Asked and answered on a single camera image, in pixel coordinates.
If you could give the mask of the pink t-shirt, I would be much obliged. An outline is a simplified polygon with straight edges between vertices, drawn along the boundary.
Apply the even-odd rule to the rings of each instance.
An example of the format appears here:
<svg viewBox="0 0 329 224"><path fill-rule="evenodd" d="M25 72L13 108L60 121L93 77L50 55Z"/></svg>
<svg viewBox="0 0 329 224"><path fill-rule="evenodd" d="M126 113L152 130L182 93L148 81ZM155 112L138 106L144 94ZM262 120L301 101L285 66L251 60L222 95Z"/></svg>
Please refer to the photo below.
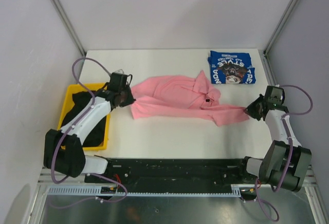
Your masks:
<svg viewBox="0 0 329 224"><path fill-rule="evenodd" d="M221 92L213 87L205 73L186 76L151 77L133 86L136 101L131 105L134 119L152 116L201 118L218 127L247 121L244 108L221 104Z"/></svg>

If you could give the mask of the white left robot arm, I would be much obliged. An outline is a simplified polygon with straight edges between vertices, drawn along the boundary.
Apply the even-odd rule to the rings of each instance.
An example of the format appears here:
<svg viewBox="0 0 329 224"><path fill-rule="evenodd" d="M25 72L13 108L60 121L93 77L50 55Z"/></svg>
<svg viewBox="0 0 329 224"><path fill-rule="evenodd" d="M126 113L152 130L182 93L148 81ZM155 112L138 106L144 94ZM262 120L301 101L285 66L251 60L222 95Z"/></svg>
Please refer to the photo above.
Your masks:
<svg viewBox="0 0 329 224"><path fill-rule="evenodd" d="M90 132L115 108L126 107L135 102L131 90L131 74L113 72L101 88L92 91L82 87L90 94L87 105L59 130L50 129L45 136L44 166L51 170L51 178L59 184L65 178L76 178L81 174L95 174L104 183L112 180L114 171L108 167L108 160L99 156L87 156L83 144Z"/></svg>

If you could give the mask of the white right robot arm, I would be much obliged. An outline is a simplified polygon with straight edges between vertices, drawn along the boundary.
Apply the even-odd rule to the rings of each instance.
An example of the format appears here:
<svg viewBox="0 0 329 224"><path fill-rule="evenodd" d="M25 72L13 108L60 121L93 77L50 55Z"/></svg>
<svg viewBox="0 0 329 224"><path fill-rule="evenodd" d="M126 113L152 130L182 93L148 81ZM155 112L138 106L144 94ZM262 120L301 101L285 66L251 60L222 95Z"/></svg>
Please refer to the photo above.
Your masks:
<svg viewBox="0 0 329 224"><path fill-rule="evenodd" d="M245 113L258 121L263 120L272 139L263 159L245 157L245 166L237 170L237 178L242 183L250 183L255 177L269 184L274 192L285 189L297 192L302 188L312 153L296 138L285 106L284 86L269 85L265 94L245 108Z"/></svg>

